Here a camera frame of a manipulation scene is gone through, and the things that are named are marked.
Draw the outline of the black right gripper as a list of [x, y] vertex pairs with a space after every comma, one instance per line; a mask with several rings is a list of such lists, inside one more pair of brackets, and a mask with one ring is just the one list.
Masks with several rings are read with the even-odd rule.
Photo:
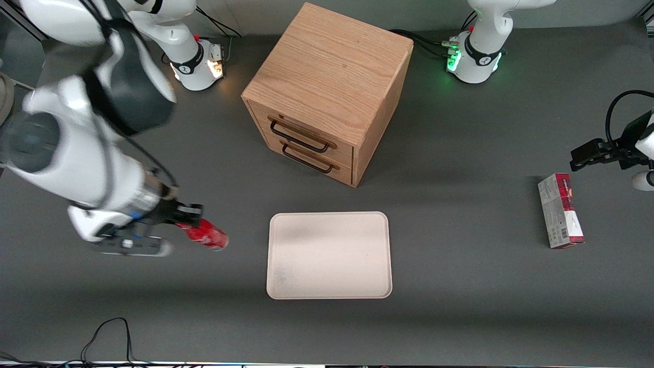
[[178, 203], [177, 198], [161, 199], [157, 205], [146, 214], [146, 228], [158, 224], [182, 224], [199, 227], [203, 219], [204, 206], [199, 203]]

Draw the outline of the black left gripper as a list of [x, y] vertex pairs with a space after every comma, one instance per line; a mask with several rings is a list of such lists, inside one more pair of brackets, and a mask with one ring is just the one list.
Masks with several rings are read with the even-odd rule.
[[649, 115], [642, 115], [626, 125], [622, 135], [614, 139], [611, 136], [611, 119], [605, 123], [607, 141], [600, 138], [592, 139], [587, 146], [580, 146], [570, 152], [570, 169], [577, 172], [592, 165], [596, 158], [615, 158], [621, 170], [628, 170], [635, 166], [649, 167], [649, 158], [636, 149], [636, 142], [645, 132], [649, 122]]

